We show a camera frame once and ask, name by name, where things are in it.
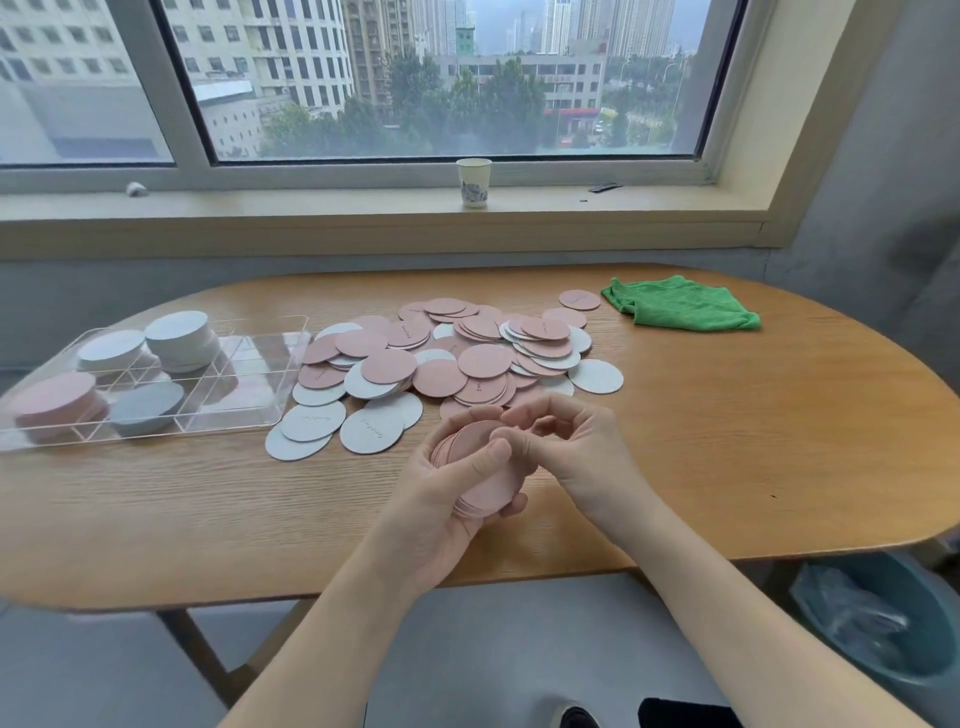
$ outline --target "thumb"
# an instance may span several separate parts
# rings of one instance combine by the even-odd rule
[[[502,470],[512,454],[509,444],[491,440],[473,455],[441,468],[440,472],[444,474],[441,487],[449,496],[458,498]]]
[[[543,466],[554,476],[560,477],[559,443],[550,442],[539,435],[517,427],[500,427],[493,431],[493,439],[503,439],[510,443],[510,448],[516,457],[522,458],[531,466]]]

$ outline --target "floor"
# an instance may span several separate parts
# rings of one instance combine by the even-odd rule
[[[289,603],[194,610],[227,668]],[[0,603],[4,728],[208,728],[224,709],[152,615],[70,617]],[[403,622],[367,728],[542,725],[584,701],[636,726],[649,695],[725,704],[660,602],[626,575],[437,590]]]

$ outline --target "paper cup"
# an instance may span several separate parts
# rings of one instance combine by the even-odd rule
[[[464,207],[486,207],[487,194],[490,191],[489,159],[458,159],[457,171],[460,173],[460,195]]]

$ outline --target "right hand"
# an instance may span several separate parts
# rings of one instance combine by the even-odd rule
[[[500,420],[508,426],[492,437],[509,442],[531,469],[550,471],[580,512],[621,548],[642,525],[637,520],[662,503],[607,407],[550,394],[508,410]]]

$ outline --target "green cloth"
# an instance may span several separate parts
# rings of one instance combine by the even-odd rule
[[[726,288],[713,288],[683,276],[621,283],[611,279],[600,291],[620,313],[634,314],[638,326],[728,331],[760,328],[760,317],[748,311]]]

